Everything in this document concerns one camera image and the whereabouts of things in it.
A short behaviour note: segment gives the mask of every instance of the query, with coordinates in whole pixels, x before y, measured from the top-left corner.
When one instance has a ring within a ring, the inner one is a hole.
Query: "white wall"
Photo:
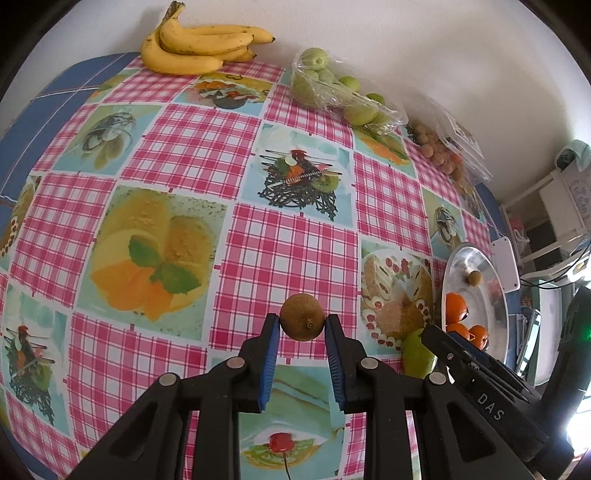
[[[411,83],[477,137],[498,198],[549,171],[572,138],[591,143],[591,86],[556,36],[517,0],[217,0],[181,20],[255,24],[278,40],[260,59],[286,66],[319,46],[384,87]],[[167,0],[82,0],[35,47],[0,103],[0,132],[75,62],[139,49]]]

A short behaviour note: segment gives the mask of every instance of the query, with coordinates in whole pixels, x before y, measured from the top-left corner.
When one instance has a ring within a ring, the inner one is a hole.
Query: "printed food picture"
[[[431,323],[433,285],[428,259],[405,249],[361,243],[361,319],[358,339],[369,353],[400,352],[409,333]]]
[[[226,206],[118,187],[86,267],[78,305],[200,340]]]
[[[402,138],[395,133],[378,135],[367,127],[353,127],[355,150],[415,177],[413,163],[406,153]]]
[[[277,365],[263,413],[239,415],[242,478],[334,477],[344,429],[328,368]]]
[[[433,255],[444,260],[466,239],[460,210],[423,188]]]
[[[99,85],[99,87],[90,94],[86,103],[100,102],[103,98],[105,98],[105,96],[107,96],[108,93],[111,92],[113,88],[131,77],[137,71],[138,69],[125,69],[119,72],[117,75],[112,76],[109,80]]]
[[[244,185],[245,200],[353,226],[349,153],[320,138],[263,125]]]
[[[63,380],[66,315],[41,304],[12,284],[2,311],[0,365],[7,393],[69,434]]]
[[[29,176],[18,196],[17,202],[12,208],[10,222],[7,224],[0,240],[0,268],[8,271],[11,255],[14,251],[14,244],[17,241],[18,234],[21,231],[22,220],[25,218],[35,191],[39,186],[41,177]]]
[[[161,105],[100,105],[53,170],[115,175]]]
[[[480,209],[478,194],[476,193],[476,190],[474,189],[470,181],[465,176],[462,176],[458,180],[453,180],[453,186],[457,191],[462,208],[470,212],[481,222],[486,222],[484,214]]]
[[[242,75],[214,72],[200,76],[176,101],[259,115],[272,85]]]

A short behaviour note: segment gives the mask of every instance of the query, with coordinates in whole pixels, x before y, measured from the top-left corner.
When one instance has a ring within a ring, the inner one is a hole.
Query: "blue gripper pad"
[[[265,354],[265,361],[261,368],[261,383],[259,407],[265,410],[267,402],[271,398],[271,387],[273,385],[273,375],[275,374],[275,362],[277,361],[277,350],[279,348],[279,317],[275,315],[272,324],[269,341],[267,343],[267,352]]]
[[[335,400],[339,404],[339,408],[343,410],[345,408],[345,374],[336,346],[335,333],[330,322],[324,324],[324,342],[326,344],[326,355],[329,359],[330,377],[335,392]]]

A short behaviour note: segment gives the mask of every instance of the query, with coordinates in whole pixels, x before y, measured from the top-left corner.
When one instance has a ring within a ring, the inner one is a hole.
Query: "pear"
[[[425,378],[435,368],[437,357],[421,343],[422,328],[408,334],[402,344],[402,365],[409,377]]]

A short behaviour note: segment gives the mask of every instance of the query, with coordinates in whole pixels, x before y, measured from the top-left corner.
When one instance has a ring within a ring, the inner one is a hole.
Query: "kiwi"
[[[318,300],[307,293],[289,297],[279,312],[281,328],[298,342],[309,342],[324,328],[324,310]]]

